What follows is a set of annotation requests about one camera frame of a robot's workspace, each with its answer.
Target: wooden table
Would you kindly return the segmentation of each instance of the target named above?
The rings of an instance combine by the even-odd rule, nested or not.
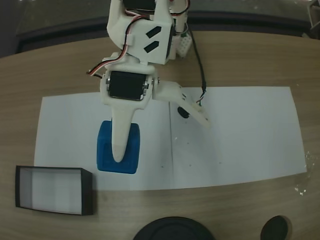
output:
[[[197,32],[195,37],[208,86],[290,86],[305,152],[320,154],[318,40],[243,32]],[[110,39],[100,38],[0,59],[1,239],[132,240],[153,220],[181,216],[204,224],[218,240],[258,240],[276,215],[291,220],[292,239],[320,238],[319,162],[304,196],[295,191],[302,174],[217,187],[99,191],[92,216],[16,208],[15,166],[34,163],[42,97],[98,92],[98,79],[85,72],[114,51]],[[163,80],[201,84],[193,51],[158,70]]]

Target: blue cube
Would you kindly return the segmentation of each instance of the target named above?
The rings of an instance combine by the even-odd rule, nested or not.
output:
[[[140,152],[140,129],[131,123],[125,154],[121,162],[116,162],[112,154],[112,122],[103,121],[99,130],[96,148],[96,164],[100,171],[135,174]]]

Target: robotic arm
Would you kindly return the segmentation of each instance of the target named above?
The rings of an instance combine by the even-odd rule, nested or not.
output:
[[[176,57],[180,36],[175,33],[184,31],[190,0],[140,1],[134,9],[125,6],[132,2],[138,1],[111,0],[107,30],[122,51],[104,58],[88,72],[94,76],[106,68],[100,94],[112,109],[111,147],[118,163],[126,151],[133,115],[137,109],[143,110],[151,97],[177,103],[203,126],[210,126],[203,107],[176,82],[160,81],[156,68],[149,65],[164,65]]]

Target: white paper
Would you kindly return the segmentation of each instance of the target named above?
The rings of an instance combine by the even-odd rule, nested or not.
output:
[[[184,90],[201,94],[199,87]],[[237,184],[306,171],[289,87],[209,87],[202,104],[210,129],[182,118],[174,104],[151,100],[136,111],[141,142],[131,175],[97,169],[98,132],[111,119],[99,93],[44,97],[34,164],[84,168],[95,176],[95,189],[120,191]]]
[[[101,123],[111,120],[111,109],[99,93],[50,96],[42,99],[35,166],[84,168],[95,176],[97,190],[171,189],[172,151],[169,104],[150,100],[137,110],[133,123],[140,128],[136,174],[97,169],[97,138]]]
[[[186,88],[196,99],[200,88]],[[170,104],[175,188],[228,185],[306,171],[289,87],[210,87],[202,105],[211,128]]]
[[[33,209],[81,214],[81,172],[68,169],[34,169],[31,194]]]

